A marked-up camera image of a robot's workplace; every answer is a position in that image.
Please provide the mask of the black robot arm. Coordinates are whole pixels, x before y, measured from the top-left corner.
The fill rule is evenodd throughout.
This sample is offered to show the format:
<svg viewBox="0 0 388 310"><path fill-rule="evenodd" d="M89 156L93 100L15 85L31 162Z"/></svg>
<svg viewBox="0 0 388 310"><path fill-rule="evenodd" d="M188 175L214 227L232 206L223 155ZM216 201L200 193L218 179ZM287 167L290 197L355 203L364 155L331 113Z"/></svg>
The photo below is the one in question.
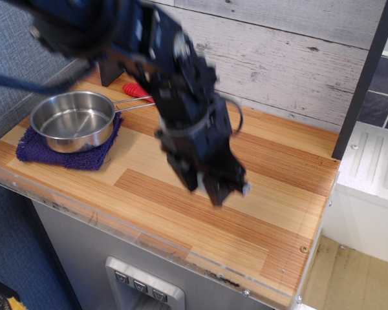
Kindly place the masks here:
<svg viewBox="0 0 388 310"><path fill-rule="evenodd" d="M246 194L246 171L230 150L226 100L215 91L215 69L195 51L172 17L146 1L15 1L32 14L34 37L64 56L127 72L153 97L156 132L168 163L189 190L203 185L221 205Z"/></svg>

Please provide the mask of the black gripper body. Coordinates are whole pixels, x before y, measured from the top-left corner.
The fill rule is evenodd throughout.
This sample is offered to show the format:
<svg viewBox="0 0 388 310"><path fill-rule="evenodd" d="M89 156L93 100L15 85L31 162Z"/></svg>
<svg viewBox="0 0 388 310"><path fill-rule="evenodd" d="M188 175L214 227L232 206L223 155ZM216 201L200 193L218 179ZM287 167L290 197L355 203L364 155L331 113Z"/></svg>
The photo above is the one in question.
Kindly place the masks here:
<svg viewBox="0 0 388 310"><path fill-rule="evenodd" d="M162 150L188 161L203 175L226 178L237 183L241 194L250 191L246 170L230 150L233 134L228 115L228 99L213 96L207 103L191 98L155 97L160 113L160 130L155 136Z"/></svg>

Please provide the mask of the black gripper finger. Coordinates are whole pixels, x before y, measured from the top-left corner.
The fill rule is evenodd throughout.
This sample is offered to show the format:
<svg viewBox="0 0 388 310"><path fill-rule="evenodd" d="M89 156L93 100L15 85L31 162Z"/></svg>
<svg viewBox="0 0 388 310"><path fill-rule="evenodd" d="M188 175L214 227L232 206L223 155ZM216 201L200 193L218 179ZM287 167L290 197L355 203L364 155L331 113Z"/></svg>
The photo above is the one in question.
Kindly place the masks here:
<svg viewBox="0 0 388 310"><path fill-rule="evenodd" d="M225 199L237 190L237 183L226 178L205 175L202 180L206 193L214 206L221 207Z"/></svg>
<svg viewBox="0 0 388 310"><path fill-rule="evenodd" d="M175 174L187 190L192 192L197 189L197 170L194 169L188 161L180 159L174 154L168 154L167 162L170 164L171 168L174 170Z"/></svg>

